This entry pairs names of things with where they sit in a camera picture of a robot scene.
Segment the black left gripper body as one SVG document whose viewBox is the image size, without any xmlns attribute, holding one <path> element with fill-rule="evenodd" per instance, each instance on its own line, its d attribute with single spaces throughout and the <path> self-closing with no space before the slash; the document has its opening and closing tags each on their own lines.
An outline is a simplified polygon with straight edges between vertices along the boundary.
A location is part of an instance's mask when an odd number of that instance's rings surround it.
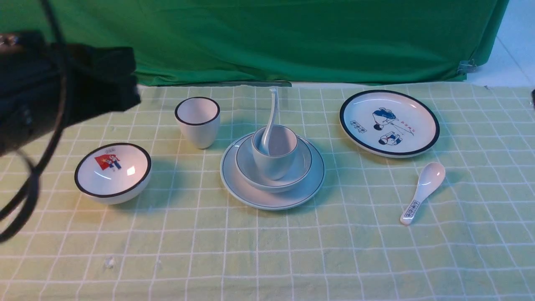
<svg viewBox="0 0 535 301">
<path fill-rule="evenodd" d="M 128 46 L 66 46 L 70 100 L 66 126 L 103 114 L 127 111 L 141 102 Z M 1 155 L 52 132 L 61 98 L 59 46 L 39 31 L 1 34 Z"/>
</svg>

